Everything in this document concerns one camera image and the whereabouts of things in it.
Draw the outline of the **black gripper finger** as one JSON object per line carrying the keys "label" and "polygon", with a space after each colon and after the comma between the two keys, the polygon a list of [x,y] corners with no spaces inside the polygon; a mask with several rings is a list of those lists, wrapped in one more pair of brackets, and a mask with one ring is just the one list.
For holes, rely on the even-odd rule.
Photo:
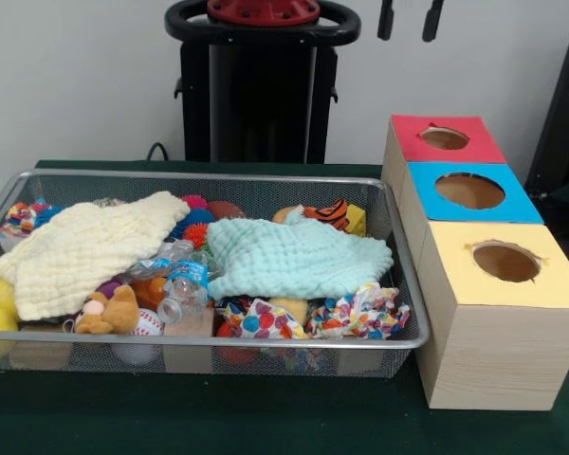
{"label": "black gripper finger", "polygon": [[426,13],[422,31],[422,40],[425,43],[430,43],[436,38],[443,6],[444,0],[431,1],[431,6]]}
{"label": "black gripper finger", "polygon": [[389,41],[393,29],[393,0],[382,0],[377,37],[382,41]]}

